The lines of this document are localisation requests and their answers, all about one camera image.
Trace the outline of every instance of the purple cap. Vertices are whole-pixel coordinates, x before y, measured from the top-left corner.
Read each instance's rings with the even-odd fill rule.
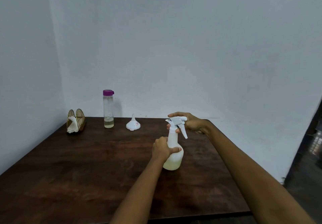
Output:
[[[113,96],[113,94],[112,90],[103,90],[103,96]]]

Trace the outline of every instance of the glass bottle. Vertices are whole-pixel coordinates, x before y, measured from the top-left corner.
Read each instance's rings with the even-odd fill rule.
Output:
[[[114,126],[113,94],[114,92],[112,90],[103,90],[104,127],[105,128],[111,128]]]

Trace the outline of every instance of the trigger sprayer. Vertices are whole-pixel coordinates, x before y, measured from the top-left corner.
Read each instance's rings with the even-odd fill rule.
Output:
[[[163,168],[167,170],[176,170],[181,165],[181,161],[183,157],[183,148],[178,144],[178,133],[176,133],[175,130],[177,130],[179,127],[185,139],[188,138],[184,128],[184,122],[187,121],[187,117],[176,116],[166,121],[170,124],[169,136],[168,136],[168,147],[169,148],[179,147],[181,148],[181,151],[179,153],[171,154],[170,157],[167,159],[167,161],[164,163]]]

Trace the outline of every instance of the yellowish liquid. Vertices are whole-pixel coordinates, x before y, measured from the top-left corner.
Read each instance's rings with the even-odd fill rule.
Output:
[[[111,121],[104,121],[105,128],[112,128],[114,126],[114,120]]]
[[[180,167],[181,165],[181,161],[177,161],[177,162],[172,162],[170,160],[167,160],[164,164],[163,164],[163,168],[166,170],[176,170]]]

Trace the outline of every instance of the spray nozzle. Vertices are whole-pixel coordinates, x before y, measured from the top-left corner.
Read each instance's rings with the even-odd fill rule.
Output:
[[[186,116],[176,116],[166,120],[170,124],[170,132],[175,133],[175,130],[179,127],[181,129],[182,135],[185,139],[188,138],[185,132],[184,122],[187,121]]]

